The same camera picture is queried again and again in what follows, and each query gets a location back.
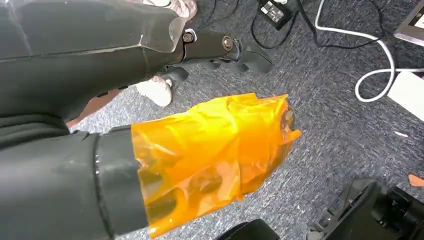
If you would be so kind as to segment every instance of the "power adapter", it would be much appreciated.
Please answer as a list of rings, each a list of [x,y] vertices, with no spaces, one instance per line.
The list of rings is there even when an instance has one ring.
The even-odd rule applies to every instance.
[[[259,12],[277,30],[280,30],[293,15],[287,7],[280,3],[281,1],[266,0],[259,2]]]

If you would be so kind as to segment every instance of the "laptop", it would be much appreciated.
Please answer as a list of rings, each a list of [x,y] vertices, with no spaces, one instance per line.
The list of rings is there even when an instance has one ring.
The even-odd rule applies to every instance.
[[[402,24],[394,36],[424,47],[424,0],[421,0]]]

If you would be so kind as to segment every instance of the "black plastic part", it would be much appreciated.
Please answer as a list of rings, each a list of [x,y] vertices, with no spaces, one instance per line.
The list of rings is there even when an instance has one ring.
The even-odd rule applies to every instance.
[[[195,42],[184,44],[183,63],[205,62],[229,53],[223,46],[226,34],[214,31],[196,31],[195,34]]]
[[[245,44],[242,54],[237,64],[246,65],[252,72],[268,73],[273,67],[267,54],[256,45]]]
[[[372,179],[356,179],[308,234],[307,240],[421,240],[424,204],[398,187],[387,189]]]
[[[132,146],[128,126],[0,151],[1,239],[106,240],[147,227]]]
[[[68,134],[67,126],[58,117],[43,114],[0,117],[0,160],[1,150],[7,147]]]
[[[147,80],[163,66],[179,62],[179,48],[180,53],[135,47],[0,62],[0,79],[7,81],[0,88],[1,115],[45,113],[72,120],[91,98]]]
[[[189,73],[180,66],[169,66],[166,67],[165,71],[158,72],[158,76],[163,76],[165,78],[171,78],[175,81],[184,81],[189,77]]]
[[[0,59],[126,48],[139,45],[141,36],[163,40],[177,17],[170,9],[134,1],[2,1]]]
[[[243,222],[215,240],[279,240],[280,237],[262,219]]]
[[[0,152],[2,240],[110,238],[96,197],[93,160],[98,137],[78,132]]]
[[[98,140],[95,171],[109,229],[122,235],[148,226],[131,139],[131,126],[112,129]]]

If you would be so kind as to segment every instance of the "bolt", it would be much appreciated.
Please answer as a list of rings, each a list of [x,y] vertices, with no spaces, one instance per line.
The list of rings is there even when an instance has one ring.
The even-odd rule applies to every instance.
[[[233,39],[229,36],[224,36],[222,39],[222,46],[226,51],[231,51],[233,49]]]
[[[193,37],[193,35],[191,34],[191,33],[189,33],[189,32],[186,32],[186,33],[184,33],[183,35],[182,35],[182,40],[185,42],[185,43],[191,43],[191,42],[193,42],[193,40],[194,40],[195,38]]]

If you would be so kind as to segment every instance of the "white sneaker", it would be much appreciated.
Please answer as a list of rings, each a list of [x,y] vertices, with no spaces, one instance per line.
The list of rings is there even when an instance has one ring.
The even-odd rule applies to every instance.
[[[137,83],[135,87],[142,96],[148,97],[161,107],[168,106],[172,101],[171,81],[160,76]]]
[[[178,16],[188,20],[192,19],[198,11],[195,0],[143,0],[143,4],[171,9]]]

